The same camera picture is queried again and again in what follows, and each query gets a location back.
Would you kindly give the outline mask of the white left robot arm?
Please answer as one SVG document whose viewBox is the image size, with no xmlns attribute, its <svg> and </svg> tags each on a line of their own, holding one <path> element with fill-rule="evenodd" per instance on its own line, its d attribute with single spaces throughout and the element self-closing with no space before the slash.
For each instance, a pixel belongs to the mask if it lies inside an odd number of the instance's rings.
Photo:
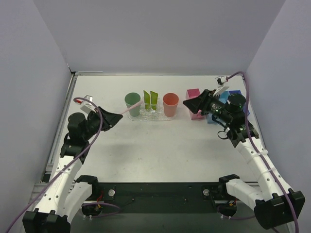
<svg viewBox="0 0 311 233">
<path fill-rule="evenodd" d="M 22 219 L 25 232 L 70 232 L 72 219 L 83 202 L 97 199 L 102 193 L 97 177 L 75 178 L 88 155 L 89 140 L 97 138 L 98 132 L 113 128 L 122 117 L 102 108 L 91 110 L 87 116 L 74 113 L 68 117 L 68 133 L 56 171 L 45 190 L 41 191 L 41 199 L 34 210 L 25 213 Z"/>
</svg>

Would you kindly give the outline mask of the yellow toothpaste tube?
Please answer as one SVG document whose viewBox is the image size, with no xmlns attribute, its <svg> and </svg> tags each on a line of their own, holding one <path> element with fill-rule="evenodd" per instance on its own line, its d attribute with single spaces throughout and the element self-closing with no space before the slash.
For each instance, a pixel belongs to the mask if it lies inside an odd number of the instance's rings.
<svg viewBox="0 0 311 233">
<path fill-rule="evenodd" d="M 151 97 L 150 94 L 147 91 L 143 91 L 143 95 L 144 95 L 144 106 L 145 106 L 145 110 L 149 110 L 151 107 Z"/>
<path fill-rule="evenodd" d="M 151 98 L 151 108 L 153 110 L 157 110 L 157 100 L 158 100 L 158 93 L 154 91 L 150 91 L 150 98 Z"/>
</svg>

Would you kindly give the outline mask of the orange plastic cup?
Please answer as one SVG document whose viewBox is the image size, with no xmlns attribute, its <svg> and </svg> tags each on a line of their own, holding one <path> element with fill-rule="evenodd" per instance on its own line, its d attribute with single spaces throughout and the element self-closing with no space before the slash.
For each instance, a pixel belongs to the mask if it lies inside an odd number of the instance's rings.
<svg viewBox="0 0 311 233">
<path fill-rule="evenodd" d="M 163 97 L 164 114 L 167 117 L 173 117 L 176 113 L 179 103 L 179 97 L 175 93 L 167 93 Z"/>
</svg>

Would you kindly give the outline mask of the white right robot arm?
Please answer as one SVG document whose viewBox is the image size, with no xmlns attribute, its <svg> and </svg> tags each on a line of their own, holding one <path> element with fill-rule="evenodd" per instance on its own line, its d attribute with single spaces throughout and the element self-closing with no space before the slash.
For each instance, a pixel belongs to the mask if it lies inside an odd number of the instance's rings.
<svg viewBox="0 0 311 233">
<path fill-rule="evenodd" d="M 225 192 L 251 208 L 266 230 L 289 222 L 296 225 L 305 197 L 286 183 L 270 160 L 258 132 L 244 112 L 246 98 L 233 93 L 222 103 L 214 93 L 206 89 L 199 96 L 184 100 L 183 104 L 194 114 L 210 114 L 212 120 L 223 127 L 227 139 L 243 156 L 260 186 L 260 190 L 256 190 L 238 176 L 228 175 L 219 179 L 224 183 Z"/>
</svg>

